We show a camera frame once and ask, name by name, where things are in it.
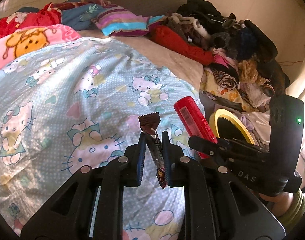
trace brown wrapper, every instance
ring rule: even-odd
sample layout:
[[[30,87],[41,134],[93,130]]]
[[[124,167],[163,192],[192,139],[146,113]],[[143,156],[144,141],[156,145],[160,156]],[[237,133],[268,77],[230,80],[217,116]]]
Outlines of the brown wrapper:
[[[160,124],[159,113],[146,114],[139,117],[140,128],[145,134],[146,143],[152,159],[157,167],[157,179],[162,188],[168,186],[165,176],[165,164],[162,152],[162,144],[159,139],[157,128]]]

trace red cylindrical container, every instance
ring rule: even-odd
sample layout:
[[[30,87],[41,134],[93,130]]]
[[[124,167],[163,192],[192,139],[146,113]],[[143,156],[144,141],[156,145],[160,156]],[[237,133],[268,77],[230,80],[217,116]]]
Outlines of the red cylindrical container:
[[[201,113],[195,100],[192,97],[184,97],[174,104],[174,109],[185,126],[189,136],[199,136],[213,143],[217,143],[206,118]],[[198,152],[202,159],[209,158],[209,155]]]

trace wall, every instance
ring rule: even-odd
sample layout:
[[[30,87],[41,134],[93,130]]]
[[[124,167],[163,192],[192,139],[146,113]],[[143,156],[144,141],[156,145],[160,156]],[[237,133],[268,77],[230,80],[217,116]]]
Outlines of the wall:
[[[277,61],[302,61],[305,56],[305,5],[301,0],[208,0],[223,14],[253,21],[278,48]],[[291,81],[300,64],[283,63]]]

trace metal rivet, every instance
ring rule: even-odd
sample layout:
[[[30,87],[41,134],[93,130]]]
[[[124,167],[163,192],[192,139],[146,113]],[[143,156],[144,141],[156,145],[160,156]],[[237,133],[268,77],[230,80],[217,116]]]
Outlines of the metal rivet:
[[[90,170],[91,170],[91,168],[89,166],[82,166],[80,168],[81,173],[88,173]]]
[[[190,158],[187,157],[187,156],[182,156],[182,157],[180,158],[180,161],[181,161],[182,163],[188,163],[188,162],[190,162]]]
[[[126,163],[126,162],[128,161],[128,158],[127,158],[126,156],[120,156],[120,157],[118,158],[118,161],[119,161],[120,163]]]
[[[220,166],[220,167],[218,167],[218,171],[221,173],[227,173],[228,169],[225,166]]]

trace striped fabric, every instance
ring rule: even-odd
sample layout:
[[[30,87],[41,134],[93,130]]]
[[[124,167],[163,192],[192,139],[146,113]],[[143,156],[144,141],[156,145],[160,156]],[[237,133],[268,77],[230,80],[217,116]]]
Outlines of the striped fabric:
[[[105,36],[143,36],[165,19],[137,16],[123,7],[114,7],[98,14],[95,24]]]

